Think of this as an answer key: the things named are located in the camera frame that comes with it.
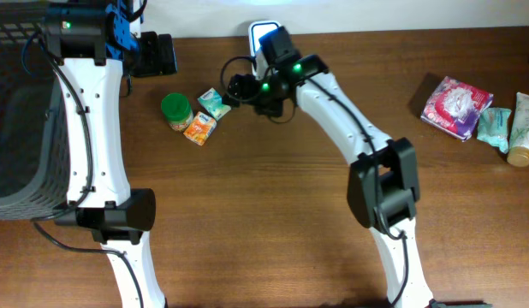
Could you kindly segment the green lid jar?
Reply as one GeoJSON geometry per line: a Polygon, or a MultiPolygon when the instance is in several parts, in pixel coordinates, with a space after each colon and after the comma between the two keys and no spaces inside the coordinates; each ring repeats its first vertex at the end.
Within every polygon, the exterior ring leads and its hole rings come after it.
{"type": "Polygon", "coordinates": [[[180,93],[171,93],[163,98],[161,111],[169,126],[184,132],[193,121],[193,110],[188,98],[180,93]]]}

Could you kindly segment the teal Kleenex tissue pack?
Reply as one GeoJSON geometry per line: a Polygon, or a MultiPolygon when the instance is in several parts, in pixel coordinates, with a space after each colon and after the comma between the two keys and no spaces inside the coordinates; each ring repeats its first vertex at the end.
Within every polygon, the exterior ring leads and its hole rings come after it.
{"type": "Polygon", "coordinates": [[[231,111],[231,107],[223,103],[222,96],[214,88],[198,97],[198,102],[217,121],[231,111]]]}

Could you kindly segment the orange Kleenex tissue pack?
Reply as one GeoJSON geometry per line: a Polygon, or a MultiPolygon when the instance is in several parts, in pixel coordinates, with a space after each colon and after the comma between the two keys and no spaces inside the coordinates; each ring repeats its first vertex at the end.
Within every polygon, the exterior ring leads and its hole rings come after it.
{"type": "Polygon", "coordinates": [[[217,126],[217,121],[209,115],[198,112],[193,118],[193,121],[184,131],[183,135],[197,145],[203,145],[214,129],[217,126]]]}

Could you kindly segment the red purple tissue pack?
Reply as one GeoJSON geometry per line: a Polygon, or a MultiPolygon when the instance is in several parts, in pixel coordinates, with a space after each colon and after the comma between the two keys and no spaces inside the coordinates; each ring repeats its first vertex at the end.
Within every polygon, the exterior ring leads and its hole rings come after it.
{"type": "Polygon", "coordinates": [[[493,98],[490,92],[446,76],[427,99],[420,119],[466,141],[473,136],[479,117],[493,98]]]}

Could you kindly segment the mint green wipes pack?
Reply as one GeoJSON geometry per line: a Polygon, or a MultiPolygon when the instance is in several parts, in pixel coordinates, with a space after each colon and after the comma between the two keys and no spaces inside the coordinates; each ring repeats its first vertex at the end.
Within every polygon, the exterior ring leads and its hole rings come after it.
{"type": "Polygon", "coordinates": [[[478,121],[477,139],[496,147],[501,153],[508,152],[508,119],[511,109],[488,108],[478,121]]]}

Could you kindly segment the white floral cream tube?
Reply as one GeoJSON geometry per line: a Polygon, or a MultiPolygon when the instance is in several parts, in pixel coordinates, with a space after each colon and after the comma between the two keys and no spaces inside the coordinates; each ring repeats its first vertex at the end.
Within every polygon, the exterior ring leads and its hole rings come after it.
{"type": "Polygon", "coordinates": [[[515,167],[529,165],[529,95],[522,92],[516,93],[507,161],[515,167]]]}

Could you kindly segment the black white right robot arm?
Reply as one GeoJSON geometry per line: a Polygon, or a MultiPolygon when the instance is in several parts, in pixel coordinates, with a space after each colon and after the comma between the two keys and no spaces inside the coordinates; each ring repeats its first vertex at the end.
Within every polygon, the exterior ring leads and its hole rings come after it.
{"type": "Polygon", "coordinates": [[[420,190],[413,145],[373,125],[319,56],[300,54],[285,27],[257,22],[248,35],[250,53],[245,58],[253,71],[221,84],[224,103],[250,105],[276,124],[287,100],[294,110],[309,115],[348,164],[348,206],[375,240],[389,306],[434,306],[415,239],[420,190]]]}

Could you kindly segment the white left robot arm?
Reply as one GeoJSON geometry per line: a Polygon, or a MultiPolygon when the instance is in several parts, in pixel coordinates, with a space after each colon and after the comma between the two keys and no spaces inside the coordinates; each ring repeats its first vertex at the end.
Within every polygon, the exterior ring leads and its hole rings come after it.
{"type": "Polygon", "coordinates": [[[66,202],[50,219],[92,234],[125,307],[167,305],[150,247],[156,197],[129,185],[122,160],[122,78],[176,70],[170,36],[141,31],[145,8],[143,1],[51,3],[39,39],[62,90],[70,155],[66,202]]]}

